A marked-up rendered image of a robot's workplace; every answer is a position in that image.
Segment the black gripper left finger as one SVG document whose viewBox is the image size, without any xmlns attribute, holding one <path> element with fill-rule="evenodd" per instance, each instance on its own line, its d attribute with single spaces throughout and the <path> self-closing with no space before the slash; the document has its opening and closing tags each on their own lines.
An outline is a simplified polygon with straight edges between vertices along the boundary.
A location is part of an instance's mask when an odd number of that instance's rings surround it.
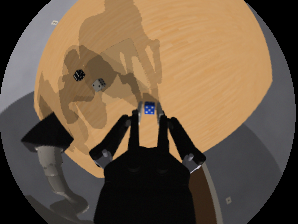
<svg viewBox="0 0 298 224">
<path fill-rule="evenodd" d="M 126 114 L 122 115 L 102 142 L 89 151 L 89 155 L 98 167 L 101 167 L 104 170 L 105 166 L 113 160 L 113 156 L 115 155 L 123 137 L 125 136 L 129 126 L 131 126 L 126 165 L 130 172 L 139 171 L 139 125 L 141 121 L 142 103 L 143 101 L 140 101 L 137 109 L 132 110 L 132 116 L 128 116 Z"/>
</svg>

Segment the tan square mat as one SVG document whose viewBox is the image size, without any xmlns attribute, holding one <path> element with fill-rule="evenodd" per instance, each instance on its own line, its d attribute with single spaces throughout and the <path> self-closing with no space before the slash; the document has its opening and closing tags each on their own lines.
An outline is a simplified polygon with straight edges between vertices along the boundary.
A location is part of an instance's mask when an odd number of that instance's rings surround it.
<svg viewBox="0 0 298 224">
<path fill-rule="evenodd" d="M 87 63 L 93 82 L 102 78 L 106 86 L 98 92 L 104 106 L 150 89 L 131 38 L 106 49 Z"/>
</svg>

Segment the black die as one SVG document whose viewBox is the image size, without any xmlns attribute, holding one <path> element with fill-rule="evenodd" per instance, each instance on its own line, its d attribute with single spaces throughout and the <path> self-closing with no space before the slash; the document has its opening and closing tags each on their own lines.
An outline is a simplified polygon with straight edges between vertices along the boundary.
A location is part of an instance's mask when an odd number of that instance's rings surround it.
<svg viewBox="0 0 298 224">
<path fill-rule="evenodd" d="M 74 74 L 74 78 L 76 81 L 81 81 L 85 76 L 85 73 L 83 72 L 83 70 L 76 70 L 75 74 Z"/>
</svg>

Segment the blue die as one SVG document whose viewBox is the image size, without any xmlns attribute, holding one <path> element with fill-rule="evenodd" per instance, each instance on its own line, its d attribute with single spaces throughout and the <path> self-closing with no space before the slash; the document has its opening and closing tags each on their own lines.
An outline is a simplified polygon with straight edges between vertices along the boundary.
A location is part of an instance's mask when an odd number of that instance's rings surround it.
<svg viewBox="0 0 298 224">
<path fill-rule="evenodd" d="M 155 112 L 155 102 L 145 102 L 144 114 L 152 114 Z"/>
</svg>

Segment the beige die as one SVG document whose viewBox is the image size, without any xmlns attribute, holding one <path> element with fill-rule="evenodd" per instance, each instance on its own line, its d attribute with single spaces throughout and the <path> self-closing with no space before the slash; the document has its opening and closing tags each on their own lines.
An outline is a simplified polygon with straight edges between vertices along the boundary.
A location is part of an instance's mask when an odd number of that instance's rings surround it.
<svg viewBox="0 0 298 224">
<path fill-rule="evenodd" d="M 106 86 L 106 83 L 102 78 L 96 79 L 94 83 L 92 84 L 92 87 L 96 92 L 102 90 Z"/>
</svg>

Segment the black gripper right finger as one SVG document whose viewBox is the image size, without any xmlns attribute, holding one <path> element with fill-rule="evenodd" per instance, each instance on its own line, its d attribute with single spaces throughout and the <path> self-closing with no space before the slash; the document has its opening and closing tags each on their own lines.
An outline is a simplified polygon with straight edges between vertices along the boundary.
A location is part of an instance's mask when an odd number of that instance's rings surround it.
<svg viewBox="0 0 298 224">
<path fill-rule="evenodd" d="M 156 171 L 163 174 L 170 167 L 168 129 L 178 150 L 182 164 L 188 168 L 190 174 L 197 171 L 205 162 L 206 156 L 195 147 L 176 117 L 167 118 L 160 102 L 157 102 L 157 121 L 158 126 L 159 123 L 160 126 L 157 141 Z"/>
</svg>

